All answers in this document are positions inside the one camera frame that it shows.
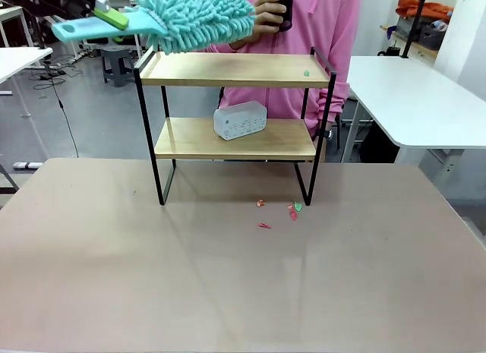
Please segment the stool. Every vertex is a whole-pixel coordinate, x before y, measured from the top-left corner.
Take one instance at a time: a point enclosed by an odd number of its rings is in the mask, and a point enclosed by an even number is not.
[[[128,59],[130,68],[125,67],[125,60]],[[106,68],[106,60],[109,61],[111,68]],[[115,87],[123,86],[123,81],[134,78],[134,63],[131,60],[130,53],[120,47],[105,47],[101,49],[101,62],[103,64],[103,80],[113,80]]]

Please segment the power outlet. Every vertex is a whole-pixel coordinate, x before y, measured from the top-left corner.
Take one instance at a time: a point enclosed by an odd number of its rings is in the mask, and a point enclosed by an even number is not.
[[[267,126],[267,108],[251,101],[214,112],[214,131],[224,140],[244,137]]]

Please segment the wooden shelf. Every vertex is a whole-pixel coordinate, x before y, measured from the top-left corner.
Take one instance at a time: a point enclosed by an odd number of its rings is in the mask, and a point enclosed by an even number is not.
[[[142,84],[157,86],[321,89],[329,85],[329,76],[311,55],[159,52],[140,77]]]
[[[302,120],[268,119],[265,130],[223,140],[211,118],[167,118],[155,146],[158,159],[308,161],[316,150]]]
[[[385,32],[388,31],[389,27],[391,27],[391,25],[380,25],[380,29],[384,30]],[[407,38],[405,36],[403,36],[400,33],[397,33],[396,31],[393,32],[392,35],[394,37],[396,37],[397,39],[400,39],[404,42],[407,41]],[[412,47],[414,47],[415,49],[417,49],[419,52],[423,53],[424,55],[428,55],[429,57],[432,57],[432,58],[437,58],[437,56],[439,55],[439,51],[434,51],[432,49],[425,48],[423,45],[418,44],[417,42],[412,42]]]

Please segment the black pole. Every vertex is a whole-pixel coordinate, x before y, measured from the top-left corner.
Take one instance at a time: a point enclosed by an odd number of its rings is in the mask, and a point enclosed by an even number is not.
[[[409,57],[409,50],[413,42],[413,36],[417,31],[418,22],[420,21],[420,16],[422,15],[422,11],[424,10],[424,5],[426,0],[418,0],[418,1],[419,3],[418,3],[417,15],[415,15],[415,19],[413,20],[412,28],[410,30],[409,38],[407,39],[407,44],[405,45],[405,50],[403,51],[402,58]]]
[[[43,41],[43,34],[40,30],[39,23],[37,22],[37,18],[33,15],[30,15],[30,23],[32,24],[33,35],[37,39],[37,44],[39,45],[40,49],[45,49],[46,46],[44,45]]]

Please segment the table surface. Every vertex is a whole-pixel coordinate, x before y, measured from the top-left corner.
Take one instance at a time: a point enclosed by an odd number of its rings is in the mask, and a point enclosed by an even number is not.
[[[400,147],[486,148],[486,102],[433,68],[400,57],[352,57],[348,82]]]
[[[9,20],[13,17],[18,17],[22,14],[20,6],[13,6],[11,8],[0,8],[0,21]]]
[[[0,211],[0,348],[486,350],[486,251],[418,169],[315,191],[293,222],[292,164],[186,161],[164,207],[148,161],[49,160]]]
[[[51,53],[52,49],[50,48],[0,48],[0,84]]]

